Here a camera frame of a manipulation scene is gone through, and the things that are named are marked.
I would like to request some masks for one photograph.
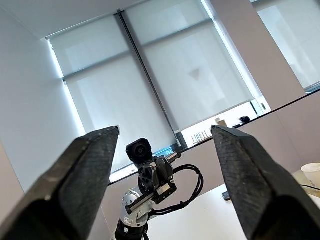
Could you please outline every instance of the black camera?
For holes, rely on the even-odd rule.
[[[153,193],[152,200],[159,204],[177,190],[174,168],[164,156],[153,156],[145,138],[126,146],[126,154],[138,168],[138,186],[142,194]]]
[[[126,146],[126,154],[134,165],[138,167],[152,159],[151,149],[149,141],[145,138],[140,138]]]

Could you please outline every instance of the roller blind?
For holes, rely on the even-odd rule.
[[[320,2],[263,0],[253,6],[304,88],[320,81]]]
[[[200,0],[151,0],[126,13],[175,131],[253,99]]]
[[[148,139],[153,152],[175,143],[113,16],[50,41],[86,132],[120,127],[113,172],[131,163],[126,146],[139,138]]]

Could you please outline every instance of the white cup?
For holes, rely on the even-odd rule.
[[[311,184],[320,188],[320,163],[310,163],[301,167],[301,171]]]

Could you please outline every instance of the white table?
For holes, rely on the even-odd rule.
[[[150,240],[246,240],[232,201],[225,201],[223,184],[182,210],[148,222]],[[311,199],[320,208],[320,198]]]

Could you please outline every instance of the window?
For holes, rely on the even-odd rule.
[[[85,131],[120,126],[112,172],[131,164],[126,146],[139,138],[148,139],[155,152],[175,143],[114,16],[50,42]]]
[[[252,3],[304,89],[320,81],[320,2],[258,0]]]
[[[142,5],[127,15],[174,131],[254,99],[201,1]]]
[[[139,138],[168,155],[213,118],[258,115],[201,0],[150,0],[48,38],[85,131],[120,126],[113,181],[136,171],[125,149]]]

